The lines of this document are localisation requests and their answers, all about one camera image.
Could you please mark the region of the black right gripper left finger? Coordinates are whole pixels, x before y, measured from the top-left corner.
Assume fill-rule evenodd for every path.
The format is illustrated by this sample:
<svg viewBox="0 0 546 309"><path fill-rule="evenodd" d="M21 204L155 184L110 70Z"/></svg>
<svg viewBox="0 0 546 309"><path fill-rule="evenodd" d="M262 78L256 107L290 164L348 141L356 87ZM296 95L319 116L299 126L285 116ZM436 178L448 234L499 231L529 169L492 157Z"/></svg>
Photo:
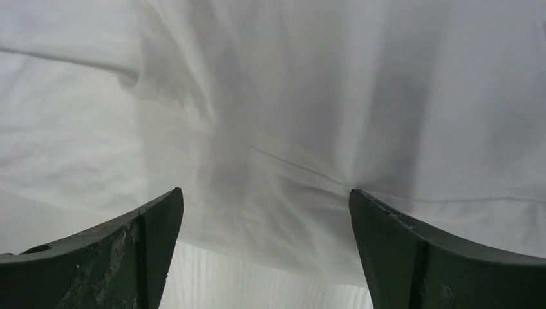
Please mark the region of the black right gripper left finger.
<svg viewBox="0 0 546 309"><path fill-rule="evenodd" d="M175 188L66 238L1 255L2 308L158 308L184 213Z"/></svg>

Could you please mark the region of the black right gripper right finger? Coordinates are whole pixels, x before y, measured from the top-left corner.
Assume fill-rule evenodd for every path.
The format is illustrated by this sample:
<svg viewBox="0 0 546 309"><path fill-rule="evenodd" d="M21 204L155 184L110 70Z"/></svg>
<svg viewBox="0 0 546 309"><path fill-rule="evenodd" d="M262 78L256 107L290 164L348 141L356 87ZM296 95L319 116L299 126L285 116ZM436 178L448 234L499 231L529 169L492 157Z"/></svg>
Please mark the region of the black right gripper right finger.
<svg viewBox="0 0 546 309"><path fill-rule="evenodd" d="M488 247L366 192L349 209L375 308L544 308L545 260Z"/></svg>

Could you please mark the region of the white t shirt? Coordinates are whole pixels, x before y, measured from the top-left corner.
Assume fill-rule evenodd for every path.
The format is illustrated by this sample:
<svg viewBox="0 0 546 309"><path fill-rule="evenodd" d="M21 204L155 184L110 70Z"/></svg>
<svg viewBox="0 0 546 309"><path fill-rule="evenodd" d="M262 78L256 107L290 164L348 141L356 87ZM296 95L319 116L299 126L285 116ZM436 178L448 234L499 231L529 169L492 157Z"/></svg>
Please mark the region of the white t shirt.
<svg viewBox="0 0 546 309"><path fill-rule="evenodd" d="M544 1L2 1L1 188L361 285L348 195L545 255Z"/></svg>

